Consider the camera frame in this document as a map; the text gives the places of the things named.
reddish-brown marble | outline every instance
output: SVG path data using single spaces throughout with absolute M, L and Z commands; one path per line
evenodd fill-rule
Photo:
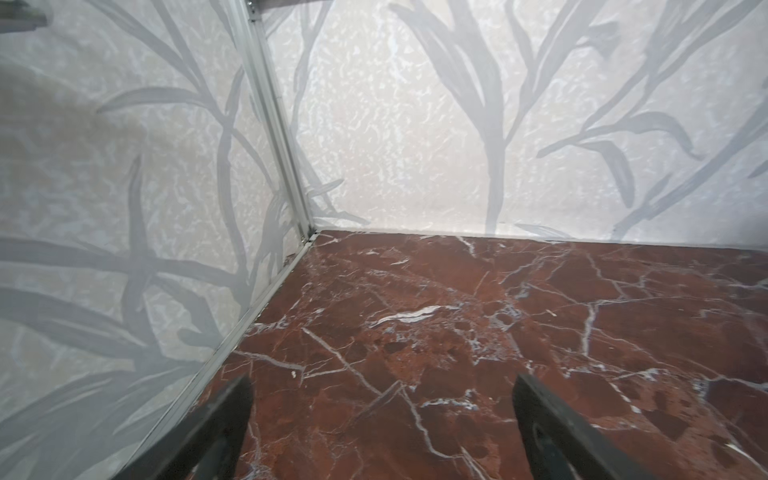
M 326 231 L 200 400 L 253 381 L 238 478 L 524 479 L 532 372 L 659 478 L 765 478 L 767 276 L 739 250 Z

patterned wallpaper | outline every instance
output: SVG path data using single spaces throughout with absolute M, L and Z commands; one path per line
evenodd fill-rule
M 766 2 L 281 3 L 324 224 L 768 246 Z
M 0 478 L 108 478 L 295 253 L 220 0 L 0 35 Z

wall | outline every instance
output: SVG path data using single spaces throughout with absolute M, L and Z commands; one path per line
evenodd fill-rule
M 320 0 L 266 23 L 325 224 L 768 246 L 765 2 Z
M 0 35 L 0 478 L 108 478 L 299 241 L 219 0 Z

red marble surface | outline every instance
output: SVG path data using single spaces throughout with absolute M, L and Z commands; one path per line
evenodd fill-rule
M 659 478 L 768 472 L 768 255 L 324 232 L 200 400 L 247 375 L 238 478 L 530 478 L 532 372 Z

wallpaper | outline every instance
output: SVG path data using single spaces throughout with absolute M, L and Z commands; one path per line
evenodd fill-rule
M 322 222 L 768 246 L 761 0 L 270 4 Z
M 0 35 L 0 478 L 108 478 L 300 242 L 219 0 Z

